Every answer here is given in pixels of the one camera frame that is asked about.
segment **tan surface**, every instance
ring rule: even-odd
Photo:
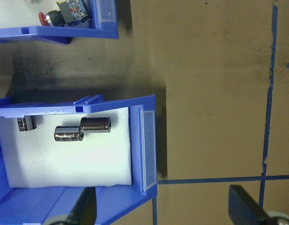
[[[267,175],[289,174],[289,0],[276,2],[276,68],[267,158]]]
[[[255,199],[259,182],[179,184],[158,186],[158,224],[231,225],[228,213],[230,184],[240,184]]]
[[[142,206],[129,212],[112,225],[152,225],[153,213],[152,213],[152,201],[148,201]]]
[[[269,1],[151,3],[168,179],[261,175],[271,14]]]
[[[289,180],[266,181],[264,210],[282,212],[289,216]]]

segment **capacitor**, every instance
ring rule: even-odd
[[[82,117],[80,126],[83,129],[84,133],[110,133],[111,119],[110,117]]]
[[[29,131],[37,128],[35,116],[25,116],[17,118],[19,131]]]
[[[81,127],[57,126],[54,138],[57,142],[82,141],[84,138],[83,129]]]

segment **white foam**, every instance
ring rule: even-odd
[[[110,116],[111,132],[84,134],[77,142],[54,140],[56,126],[78,126],[84,116]],[[128,108],[36,116],[36,121],[35,130],[19,131],[16,118],[0,117],[0,143],[11,188],[131,184]]]
[[[56,0],[0,0],[0,28],[41,26],[38,13],[59,10]]]

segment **blue plastic bin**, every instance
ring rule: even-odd
[[[104,101],[103,95],[59,104],[12,104],[0,99],[0,116],[95,113],[129,107],[132,185],[96,187],[97,225],[106,225],[157,195],[155,96]],[[0,225],[43,224],[69,215],[83,187],[9,188],[0,148]]]
[[[118,39],[115,0],[88,0],[91,18],[78,27],[29,26],[0,29],[0,42],[39,40],[68,44],[71,37]]]

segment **black capacitor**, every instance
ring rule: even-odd
[[[19,131],[29,131],[37,128],[35,116],[25,116],[17,118]]]
[[[54,138],[57,142],[82,141],[84,134],[81,127],[57,126]]]
[[[110,133],[111,119],[110,117],[82,117],[80,126],[83,129],[83,133]]]

